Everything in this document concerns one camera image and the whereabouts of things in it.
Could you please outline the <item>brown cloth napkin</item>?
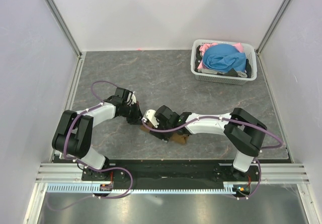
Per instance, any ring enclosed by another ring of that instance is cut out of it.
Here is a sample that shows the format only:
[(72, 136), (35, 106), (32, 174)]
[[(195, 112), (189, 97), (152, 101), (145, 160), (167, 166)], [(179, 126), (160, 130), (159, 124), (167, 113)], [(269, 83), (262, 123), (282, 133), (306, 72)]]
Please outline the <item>brown cloth napkin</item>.
[(170, 142), (175, 142), (181, 145), (185, 145), (189, 139), (189, 135), (183, 134), (179, 135), (177, 133), (158, 133), (155, 131), (150, 131), (147, 129), (145, 126), (141, 125), (140, 130), (149, 133), (150, 135), (155, 136), (156, 138), (165, 141), (166, 143)]

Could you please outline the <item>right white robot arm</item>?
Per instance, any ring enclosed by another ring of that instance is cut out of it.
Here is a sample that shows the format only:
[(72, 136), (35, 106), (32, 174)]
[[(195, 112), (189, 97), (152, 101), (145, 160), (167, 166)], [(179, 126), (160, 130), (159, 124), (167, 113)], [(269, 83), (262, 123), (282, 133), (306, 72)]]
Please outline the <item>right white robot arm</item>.
[(249, 174), (249, 167), (259, 155), (267, 126), (242, 108), (231, 113), (201, 115), (192, 112), (178, 114), (167, 106), (158, 110), (147, 110), (144, 123), (150, 123), (152, 135), (162, 140), (173, 136), (193, 134), (216, 134), (226, 136), (237, 149), (230, 174), (235, 180), (243, 180)]

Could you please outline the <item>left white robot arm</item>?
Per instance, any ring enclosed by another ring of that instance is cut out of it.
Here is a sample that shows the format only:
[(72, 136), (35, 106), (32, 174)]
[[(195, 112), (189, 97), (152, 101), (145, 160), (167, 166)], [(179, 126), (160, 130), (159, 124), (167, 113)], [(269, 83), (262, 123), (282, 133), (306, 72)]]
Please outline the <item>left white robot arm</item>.
[(52, 147), (67, 160), (76, 160), (92, 168), (93, 175), (99, 180), (106, 180), (111, 173), (109, 159), (92, 147), (92, 133), (94, 127), (116, 117), (124, 117), (130, 125), (141, 125), (143, 115), (132, 91), (117, 87), (114, 95), (96, 106), (81, 111), (64, 111)]

